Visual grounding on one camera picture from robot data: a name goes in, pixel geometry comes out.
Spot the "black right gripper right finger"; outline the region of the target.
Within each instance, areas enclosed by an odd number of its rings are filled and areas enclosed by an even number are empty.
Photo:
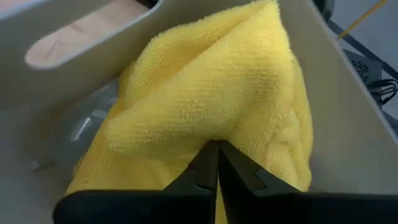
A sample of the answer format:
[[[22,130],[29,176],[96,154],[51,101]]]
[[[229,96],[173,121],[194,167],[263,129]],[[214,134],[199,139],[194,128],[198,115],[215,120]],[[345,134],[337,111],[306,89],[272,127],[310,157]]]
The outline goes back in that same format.
[[[398,195],[301,192],[228,141],[218,147],[228,224],[398,224]]]

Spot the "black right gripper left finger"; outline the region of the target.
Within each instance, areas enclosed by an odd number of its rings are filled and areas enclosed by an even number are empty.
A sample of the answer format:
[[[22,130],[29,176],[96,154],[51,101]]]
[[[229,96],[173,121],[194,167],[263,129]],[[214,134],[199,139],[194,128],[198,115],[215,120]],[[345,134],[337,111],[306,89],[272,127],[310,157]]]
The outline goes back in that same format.
[[[54,224],[214,224],[218,145],[204,145],[163,190],[82,190],[61,199]]]

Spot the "yellow microfiber towel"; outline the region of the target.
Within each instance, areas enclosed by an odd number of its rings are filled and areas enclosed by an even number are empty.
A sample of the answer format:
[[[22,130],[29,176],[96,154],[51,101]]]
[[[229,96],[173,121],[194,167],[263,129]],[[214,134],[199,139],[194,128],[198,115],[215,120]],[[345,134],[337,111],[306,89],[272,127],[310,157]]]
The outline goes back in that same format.
[[[155,36],[123,70],[119,96],[66,196],[163,190],[210,141],[228,141],[299,191],[309,188],[312,116],[277,0]],[[217,184],[215,223],[226,223],[219,177]]]

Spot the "grey plastic basket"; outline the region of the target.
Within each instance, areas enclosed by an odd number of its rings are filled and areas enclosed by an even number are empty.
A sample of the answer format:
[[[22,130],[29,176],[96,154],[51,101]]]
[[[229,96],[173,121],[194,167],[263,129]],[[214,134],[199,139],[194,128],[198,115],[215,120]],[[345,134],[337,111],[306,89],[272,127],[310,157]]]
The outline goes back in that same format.
[[[0,224],[54,224],[123,70],[171,28],[258,0],[0,0]],[[312,116],[308,190],[398,195],[398,139],[312,0],[277,0]]]

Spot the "black computer case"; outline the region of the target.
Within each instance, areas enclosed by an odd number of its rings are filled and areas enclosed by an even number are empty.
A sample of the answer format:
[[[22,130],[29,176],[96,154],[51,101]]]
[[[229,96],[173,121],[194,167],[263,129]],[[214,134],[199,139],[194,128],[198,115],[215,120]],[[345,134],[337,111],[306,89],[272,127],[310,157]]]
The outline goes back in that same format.
[[[380,62],[371,60],[349,50],[344,50],[343,52],[346,54],[348,60],[365,85],[370,85],[382,79],[382,65]]]

